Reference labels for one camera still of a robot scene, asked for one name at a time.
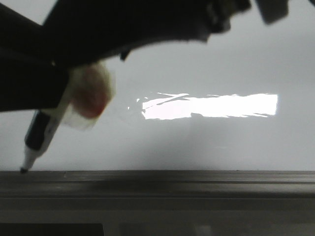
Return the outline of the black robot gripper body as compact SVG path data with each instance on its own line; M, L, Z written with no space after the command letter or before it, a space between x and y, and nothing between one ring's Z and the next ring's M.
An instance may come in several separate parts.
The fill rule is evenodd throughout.
M159 42L206 42L250 7L248 0L59 0L42 26L43 50L68 68Z

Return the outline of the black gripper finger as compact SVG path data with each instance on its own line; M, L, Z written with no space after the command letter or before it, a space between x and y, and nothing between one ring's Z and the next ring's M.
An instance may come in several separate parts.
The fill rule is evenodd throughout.
M288 16L288 0L256 0L263 22L273 24Z
M55 108L68 73L54 66L43 48L42 26L0 6L1 112Z

